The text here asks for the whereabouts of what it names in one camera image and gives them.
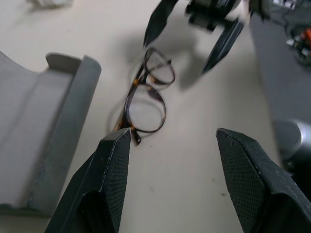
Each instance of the white table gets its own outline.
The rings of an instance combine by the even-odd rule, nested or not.
[[[0,49],[35,71],[48,52],[82,57],[102,66],[65,187],[111,131],[133,79],[149,17],[158,0],[75,0],[60,9],[35,9],[25,0],[0,1]],[[180,0],[155,46],[173,60],[177,78],[161,91],[164,127],[131,146],[121,233],[240,233],[215,132],[218,127],[258,140],[277,161],[268,106],[249,29],[229,55],[200,73],[221,30],[189,27]],[[0,232],[44,232],[46,219],[0,216]]]

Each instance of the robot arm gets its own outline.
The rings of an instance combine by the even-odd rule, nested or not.
[[[154,41],[164,30],[168,17],[178,0],[162,0],[153,11],[144,38],[144,47]],[[214,46],[202,74],[212,69],[230,51],[237,37],[243,29],[239,19],[226,19],[227,14],[235,9],[241,0],[191,0],[186,7],[189,23],[214,31],[218,24],[224,26],[224,31]],[[262,19],[269,18],[267,0],[250,0],[250,11],[259,14]]]

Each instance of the tortoiseshell glasses frame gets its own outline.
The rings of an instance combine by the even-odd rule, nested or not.
[[[163,60],[163,62],[161,62],[159,64],[155,64],[155,66],[153,66],[153,67],[147,67],[147,63],[148,63],[150,57],[154,53],[156,53],[157,56],[159,56]],[[167,66],[171,72],[171,77],[170,77],[171,79],[169,80],[169,82],[166,82],[163,79],[156,77],[152,73],[153,71],[160,69],[162,67],[165,67],[165,66]],[[146,51],[143,63],[141,64],[141,66],[140,66],[140,68],[139,68],[139,70],[138,70],[138,72],[137,72],[137,74],[133,80],[130,91],[127,95],[120,121],[115,128],[115,130],[119,130],[122,128],[131,128],[132,135],[134,137],[136,145],[139,145],[141,143],[141,137],[139,136],[139,134],[137,132],[155,133],[163,127],[165,119],[166,119],[166,106],[165,106],[164,100],[161,97],[161,95],[159,94],[159,92],[146,82],[148,77],[150,78],[151,83],[154,83],[157,85],[170,85],[175,81],[175,72],[173,70],[173,67],[171,66],[171,60],[167,60],[164,57],[164,55],[161,52],[159,52],[158,50],[156,50],[155,48],[149,48]],[[144,130],[144,129],[137,128],[132,123],[132,120],[130,118],[129,108],[130,108],[130,105],[132,103],[134,94],[140,85],[144,85],[146,87],[146,90],[147,90],[149,97],[151,97],[152,99],[154,99],[156,101],[159,101],[163,106],[164,116],[162,118],[162,121],[161,121],[159,127],[155,130]]]

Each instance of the glasses lens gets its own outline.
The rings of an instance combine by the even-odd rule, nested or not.
[[[153,51],[150,55],[150,58],[146,64],[149,72],[158,80],[171,83],[173,81],[173,71],[168,63],[169,60],[164,58],[161,54],[156,51]]]
[[[157,130],[164,118],[164,107],[148,86],[139,85],[130,104],[129,115],[135,128],[144,131]]]

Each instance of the eyeglasses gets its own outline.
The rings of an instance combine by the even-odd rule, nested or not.
[[[159,92],[146,81],[156,85],[170,85],[175,81],[171,60],[154,48],[146,51],[127,95],[124,110],[115,130],[128,128],[137,145],[141,143],[138,132],[155,133],[166,119],[166,106]]]

